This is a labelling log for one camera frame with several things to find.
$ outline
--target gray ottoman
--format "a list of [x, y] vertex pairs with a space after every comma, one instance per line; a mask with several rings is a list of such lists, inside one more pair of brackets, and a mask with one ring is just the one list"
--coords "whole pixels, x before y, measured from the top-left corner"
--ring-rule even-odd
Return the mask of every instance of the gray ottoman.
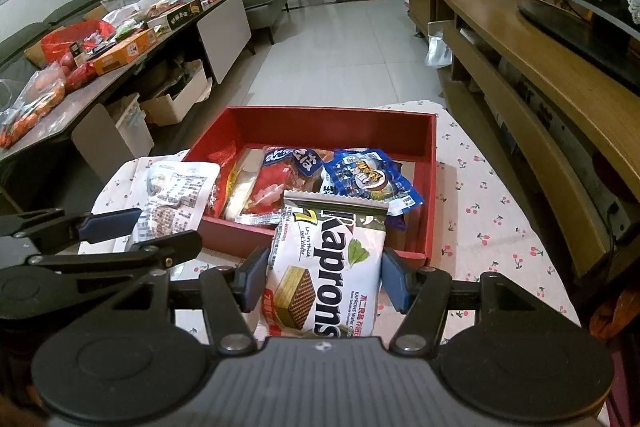
[[273, 33], [271, 27], [276, 21], [282, 9], [287, 6], [289, 0], [242, 0], [246, 11], [246, 18], [249, 21], [249, 28], [259, 30], [266, 28], [269, 40], [273, 44]]

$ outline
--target orange box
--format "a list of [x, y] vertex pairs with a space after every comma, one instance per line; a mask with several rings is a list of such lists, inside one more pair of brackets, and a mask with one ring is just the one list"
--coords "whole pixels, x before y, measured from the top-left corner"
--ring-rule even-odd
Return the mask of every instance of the orange box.
[[105, 74], [116, 68], [126, 66], [140, 57], [140, 55], [156, 44], [156, 42], [158, 42], [158, 40], [153, 30], [145, 30], [127, 37], [104, 55], [94, 60], [95, 71], [97, 71], [98, 74]]

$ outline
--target green leaf graphic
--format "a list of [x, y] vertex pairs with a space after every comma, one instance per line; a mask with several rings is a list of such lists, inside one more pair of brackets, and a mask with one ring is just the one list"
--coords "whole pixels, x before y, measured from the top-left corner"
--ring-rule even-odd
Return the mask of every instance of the green leaf graphic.
[[356, 263], [361, 263], [367, 257], [369, 257], [369, 252], [366, 248], [362, 247], [361, 242], [357, 239], [351, 239], [348, 251], [349, 266], [351, 267]]

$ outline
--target blue snack bag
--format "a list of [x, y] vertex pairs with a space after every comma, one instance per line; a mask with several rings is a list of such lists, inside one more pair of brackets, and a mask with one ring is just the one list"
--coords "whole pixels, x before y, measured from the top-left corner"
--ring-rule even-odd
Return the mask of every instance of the blue snack bag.
[[380, 149], [361, 152], [337, 150], [324, 169], [341, 196], [354, 196], [389, 203], [387, 214], [400, 216], [419, 204], [422, 196]]

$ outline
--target screw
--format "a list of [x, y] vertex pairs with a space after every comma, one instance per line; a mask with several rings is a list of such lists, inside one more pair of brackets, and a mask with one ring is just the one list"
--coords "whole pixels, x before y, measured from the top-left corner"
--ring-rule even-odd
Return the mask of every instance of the screw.
[[325, 351], [328, 351], [329, 349], [331, 349], [333, 347], [331, 342], [327, 342], [327, 341], [320, 341], [320, 342], [316, 342], [316, 345], [314, 346], [318, 351], [322, 351], [323, 353]]
[[226, 355], [239, 355], [251, 347], [251, 339], [242, 333], [222, 337], [220, 349]]
[[396, 339], [396, 351], [413, 355], [424, 349], [427, 341], [420, 335], [402, 335]]

